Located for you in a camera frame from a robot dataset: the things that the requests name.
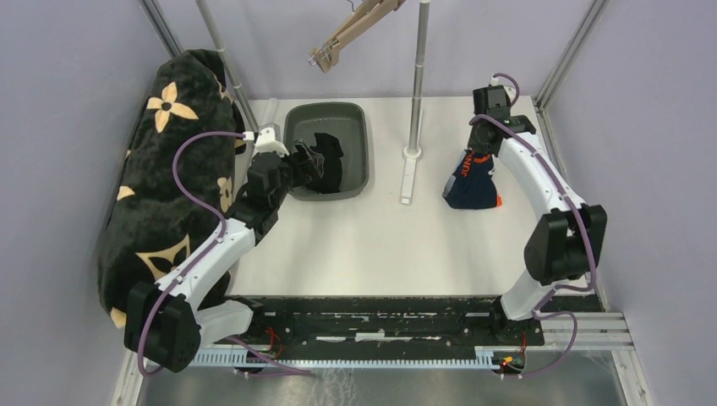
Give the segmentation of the wooden clip hanger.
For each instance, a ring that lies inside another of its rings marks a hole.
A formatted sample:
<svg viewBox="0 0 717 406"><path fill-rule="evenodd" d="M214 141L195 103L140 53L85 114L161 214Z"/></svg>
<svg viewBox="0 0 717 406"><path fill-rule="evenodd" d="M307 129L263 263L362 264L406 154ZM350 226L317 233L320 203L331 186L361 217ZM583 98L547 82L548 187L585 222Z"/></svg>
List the wooden clip hanger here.
<svg viewBox="0 0 717 406"><path fill-rule="evenodd" d="M313 47L309 51L309 64L317 66L320 71L327 74L340 60L341 50L364 32L385 18L390 12L397 11L404 0L368 0L353 8L339 27L329 36L320 47Z"/></svg>

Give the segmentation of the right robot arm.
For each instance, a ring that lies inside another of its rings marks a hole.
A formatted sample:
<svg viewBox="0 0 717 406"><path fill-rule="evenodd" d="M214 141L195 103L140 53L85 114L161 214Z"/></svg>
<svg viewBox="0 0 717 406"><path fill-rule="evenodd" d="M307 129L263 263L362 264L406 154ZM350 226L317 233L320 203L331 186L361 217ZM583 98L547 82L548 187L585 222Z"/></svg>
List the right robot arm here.
<svg viewBox="0 0 717 406"><path fill-rule="evenodd" d="M607 213L589 205L559 174L542 147L537 129L525 115L514 115L502 85L473 90L474 116L468 148L497 158L517 180L536 218L523 249L525 269L499 300L499 315L489 325L491 338L510 344L523 332L521 321L536 316L560 290L587 293L596 284Z"/></svg>

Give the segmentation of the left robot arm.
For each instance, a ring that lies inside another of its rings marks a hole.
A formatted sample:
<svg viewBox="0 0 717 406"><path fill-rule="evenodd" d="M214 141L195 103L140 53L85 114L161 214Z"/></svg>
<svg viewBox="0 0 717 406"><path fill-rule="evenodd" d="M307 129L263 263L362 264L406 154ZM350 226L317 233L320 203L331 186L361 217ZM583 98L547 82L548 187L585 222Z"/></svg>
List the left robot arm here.
<svg viewBox="0 0 717 406"><path fill-rule="evenodd" d="M179 372L218 341L237 336L253 344L265 336L265 320L250 305L233 299L201 304L229 267L270 232L288 193L323 177L325 157L302 141L294 148L287 156L254 155L246 184L210 237L165 277L130 290L123 343L139 361Z"/></svg>

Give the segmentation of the navy orange underwear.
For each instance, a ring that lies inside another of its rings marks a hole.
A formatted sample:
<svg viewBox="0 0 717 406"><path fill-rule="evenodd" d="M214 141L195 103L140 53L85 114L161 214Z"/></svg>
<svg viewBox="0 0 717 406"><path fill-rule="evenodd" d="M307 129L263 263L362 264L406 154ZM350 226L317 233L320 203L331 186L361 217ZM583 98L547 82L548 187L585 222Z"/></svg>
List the navy orange underwear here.
<svg viewBox="0 0 717 406"><path fill-rule="evenodd" d="M495 164L492 155L465 150L460 162L446 181L442 197L457 210L485 210L500 207L501 196L493 182Z"/></svg>

